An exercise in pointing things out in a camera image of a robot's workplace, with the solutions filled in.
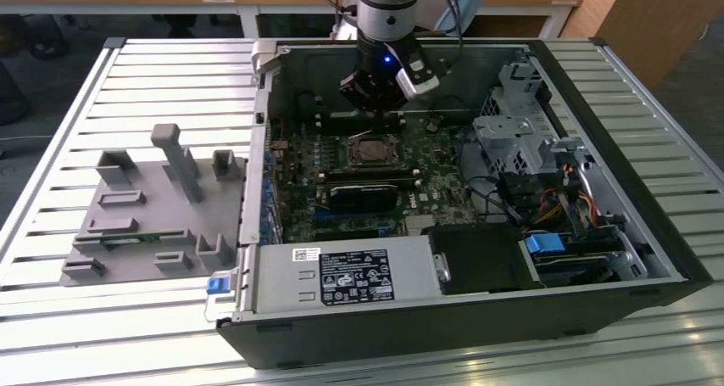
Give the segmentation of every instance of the regulatory label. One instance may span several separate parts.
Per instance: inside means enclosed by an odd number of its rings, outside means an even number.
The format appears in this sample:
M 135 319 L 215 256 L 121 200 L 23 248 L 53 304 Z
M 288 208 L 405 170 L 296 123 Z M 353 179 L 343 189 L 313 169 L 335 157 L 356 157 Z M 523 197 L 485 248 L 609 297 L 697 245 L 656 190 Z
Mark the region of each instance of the regulatory label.
M 319 277 L 325 305 L 395 299 L 385 249 L 319 255 Z

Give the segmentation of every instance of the floor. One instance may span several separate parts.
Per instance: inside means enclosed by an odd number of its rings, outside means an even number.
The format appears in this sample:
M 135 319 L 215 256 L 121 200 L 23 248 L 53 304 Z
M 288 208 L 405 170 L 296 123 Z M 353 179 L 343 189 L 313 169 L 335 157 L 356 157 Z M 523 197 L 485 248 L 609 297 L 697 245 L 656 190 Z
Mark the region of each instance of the floor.
M 279 18 L 273 18 L 261 24 L 261 28 L 271 29 L 268 31 L 272 36 L 288 36 L 287 31 L 300 28 L 309 32 L 307 36 L 325 36 L 325 30 L 315 28 L 309 22 L 280 25 Z M 0 159 L 0 224 L 11 212 L 48 145 L 49 138 L 43 136 L 55 133 L 105 39 L 109 36 L 163 38 L 168 34 L 168 25 L 151 16 L 88 16 L 80 19 L 79 24 L 85 29 L 63 23 L 71 52 L 61 58 L 39 61 L 23 52 L 4 59 L 31 101 L 32 112 L 16 123 L 0 126 L 0 150 L 4 150 Z M 197 37 L 243 36 L 237 18 L 232 16 L 221 16 L 219 25 L 211 24 L 208 16 L 199 16 L 191 30 Z M 724 85 L 723 51 L 724 12 L 655 91 L 656 98 L 720 167 L 724 167 L 724 94 L 720 92 L 720 85 Z M 4 137 L 17 136 L 41 137 L 3 141 Z

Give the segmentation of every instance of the white sticker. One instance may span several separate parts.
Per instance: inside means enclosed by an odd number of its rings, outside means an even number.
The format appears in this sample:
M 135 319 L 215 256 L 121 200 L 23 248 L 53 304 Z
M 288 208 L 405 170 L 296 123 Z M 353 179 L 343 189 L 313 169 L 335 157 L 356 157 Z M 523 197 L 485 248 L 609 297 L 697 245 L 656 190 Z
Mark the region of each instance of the white sticker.
M 315 261 L 319 260 L 320 248 L 292 249 L 292 261 Z
M 204 0 L 204 3 L 236 3 L 236 0 Z

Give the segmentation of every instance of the blue latch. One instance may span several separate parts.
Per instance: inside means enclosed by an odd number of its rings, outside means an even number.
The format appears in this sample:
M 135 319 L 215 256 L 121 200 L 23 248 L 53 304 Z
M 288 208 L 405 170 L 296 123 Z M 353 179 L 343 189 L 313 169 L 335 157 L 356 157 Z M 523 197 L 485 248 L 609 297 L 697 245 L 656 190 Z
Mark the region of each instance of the blue latch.
M 527 237 L 525 246 L 528 253 L 556 253 L 564 252 L 564 242 L 557 233 L 536 233 Z
M 207 294 L 224 294 L 231 292 L 231 277 L 211 277 L 205 283 Z

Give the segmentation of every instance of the black plastic component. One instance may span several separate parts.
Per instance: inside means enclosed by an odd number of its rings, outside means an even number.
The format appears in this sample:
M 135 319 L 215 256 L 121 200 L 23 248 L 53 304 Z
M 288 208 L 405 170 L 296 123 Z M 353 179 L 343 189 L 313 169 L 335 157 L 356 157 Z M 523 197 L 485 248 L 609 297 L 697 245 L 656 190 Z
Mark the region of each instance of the black plastic component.
M 381 113 L 401 108 L 407 100 L 395 81 L 399 69 L 384 43 L 357 31 L 355 72 L 340 83 L 340 93 L 357 109 Z
M 551 108 L 551 99 L 553 98 L 553 94 L 551 93 L 548 85 L 545 85 L 544 83 L 541 84 L 541 87 L 539 87 L 539 92 L 535 94 L 535 98 L 539 101 L 543 113 L 545 113 L 545 117 L 548 118 L 548 121 L 553 126 L 553 130 L 556 131 L 557 136 L 568 137 L 568 132 L 565 131 L 564 124 L 557 118 L 553 108 Z
M 332 240 L 373 239 L 379 238 L 379 229 L 361 229 L 359 231 L 316 232 L 315 242 Z
M 329 209 L 335 213 L 388 212 L 397 203 L 393 185 L 336 187 L 329 190 Z
M 519 230 L 507 223 L 484 227 L 447 226 L 423 230 L 435 255 L 447 261 L 451 281 L 443 294 L 525 290 L 533 281 L 519 247 Z
M 124 36 L 112 36 L 111 38 L 105 39 L 105 42 L 103 43 L 104 48 L 123 48 L 125 45 L 125 38 Z
M 355 170 L 331 171 L 320 183 L 324 185 L 393 185 L 399 189 L 412 189 L 416 177 L 412 170 Z

